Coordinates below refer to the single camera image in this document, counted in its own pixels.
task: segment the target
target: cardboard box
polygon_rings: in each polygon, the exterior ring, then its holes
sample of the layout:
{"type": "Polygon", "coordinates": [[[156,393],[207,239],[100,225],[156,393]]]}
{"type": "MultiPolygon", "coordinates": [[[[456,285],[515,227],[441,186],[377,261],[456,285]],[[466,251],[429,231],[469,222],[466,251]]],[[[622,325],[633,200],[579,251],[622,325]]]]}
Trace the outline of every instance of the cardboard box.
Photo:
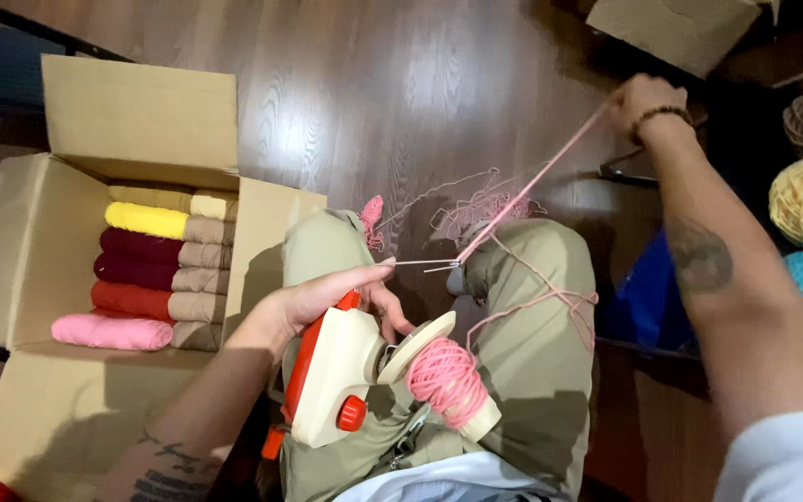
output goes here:
{"type": "Polygon", "coordinates": [[[598,0],[587,24],[704,79],[760,15],[754,0],[598,0]]]}
{"type": "Polygon", "coordinates": [[[326,198],[237,175],[233,75],[50,55],[42,68],[52,153],[0,165],[0,345],[12,351],[0,381],[0,474],[27,499],[90,500],[145,422],[212,357],[52,339],[55,319],[92,308],[107,185],[240,191],[228,333],[280,287],[284,233],[326,198]]]}

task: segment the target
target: hand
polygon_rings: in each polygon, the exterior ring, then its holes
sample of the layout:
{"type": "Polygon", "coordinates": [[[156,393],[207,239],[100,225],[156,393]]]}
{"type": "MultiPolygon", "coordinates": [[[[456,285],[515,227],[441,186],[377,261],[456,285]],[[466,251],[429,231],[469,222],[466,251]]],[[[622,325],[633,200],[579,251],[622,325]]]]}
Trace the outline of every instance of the hand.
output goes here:
{"type": "Polygon", "coordinates": [[[660,106],[686,108],[686,97],[685,88],[674,88],[665,79],[638,73],[612,93],[609,114],[619,131],[631,134],[633,124],[643,113],[660,106]]]}
{"type": "Polygon", "coordinates": [[[278,338],[271,346],[283,350],[287,340],[300,334],[350,290],[357,289],[362,293],[359,308],[366,312],[375,310],[381,318],[383,338],[395,343],[396,330],[407,335],[414,331],[414,325],[405,319],[398,298],[383,285],[383,279],[391,276],[394,269],[387,265],[357,267],[275,291],[252,309],[244,325],[237,330],[238,334],[262,336],[264,330],[278,338]]]}

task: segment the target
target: khaki pants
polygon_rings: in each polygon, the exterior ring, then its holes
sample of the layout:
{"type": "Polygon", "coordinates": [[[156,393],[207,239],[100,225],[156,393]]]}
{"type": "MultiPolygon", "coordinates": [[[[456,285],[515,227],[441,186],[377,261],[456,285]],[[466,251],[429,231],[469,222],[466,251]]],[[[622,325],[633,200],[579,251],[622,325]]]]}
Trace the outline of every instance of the khaki pants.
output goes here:
{"type": "MultiPolygon", "coordinates": [[[[508,223],[498,239],[557,287],[590,294],[595,291],[585,241],[549,220],[508,223]]],[[[284,242],[284,285],[351,267],[373,264],[362,224],[351,211],[324,211],[300,222],[284,242]]],[[[528,268],[495,243],[481,245],[466,263],[467,288],[487,298],[490,312],[507,310],[546,291],[528,268]]],[[[593,318],[592,306],[583,312],[593,318]]],[[[498,403],[500,422],[474,444],[432,416],[417,439],[417,450],[402,467],[488,450],[521,471],[575,500],[587,452],[588,401],[592,354],[572,323],[568,306],[550,298],[486,325],[475,335],[483,382],[498,403]]],[[[296,350],[284,357],[289,375],[296,350]]],[[[375,386],[368,393],[368,416],[362,428],[320,449],[296,443],[288,434],[281,455],[286,500],[325,500],[363,481],[377,459],[422,415],[421,405],[404,381],[375,386]]]]}

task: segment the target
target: white shirt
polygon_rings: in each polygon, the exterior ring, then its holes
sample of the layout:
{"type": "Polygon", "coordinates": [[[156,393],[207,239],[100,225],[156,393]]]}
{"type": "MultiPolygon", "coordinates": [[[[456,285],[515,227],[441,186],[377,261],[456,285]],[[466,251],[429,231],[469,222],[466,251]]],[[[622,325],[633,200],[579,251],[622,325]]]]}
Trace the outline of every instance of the white shirt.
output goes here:
{"type": "MultiPolygon", "coordinates": [[[[409,502],[492,498],[568,500],[488,452],[469,453],[359,483],[336,502],[409,502]]],[[[745,429],[730,446],[717,502],[803,502],[803,412],[774,416],[745,429]]]]}

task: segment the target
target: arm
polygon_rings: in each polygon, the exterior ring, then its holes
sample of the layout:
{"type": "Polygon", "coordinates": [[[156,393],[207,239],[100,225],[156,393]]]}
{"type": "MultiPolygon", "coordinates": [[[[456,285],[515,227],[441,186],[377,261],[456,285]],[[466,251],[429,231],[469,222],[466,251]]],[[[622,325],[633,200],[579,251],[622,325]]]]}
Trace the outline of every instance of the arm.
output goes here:
{"type": "MultiPolygon", "coordinates": [[[[630,131],[647,110],[685,105],[685,90],[638,75],[614,95],[611,112],[630,131]]],[[[686,122],[656,115],[638,134],[658,173],[677,283],[726,434],[803,411],[803,297],[782,257],[686,122]]]]}
{"type": "Polygon", "coordinates": [[[205,500],[291,337],[355,288],[369,292],[370,301],[387,313],[391,321],[385,326],[406,334],[413,330],[398,299],[380,282],[393,268],[332,273],[265,297],[164,416],[123,454],[98,490],[99,499],[205,500]]]}

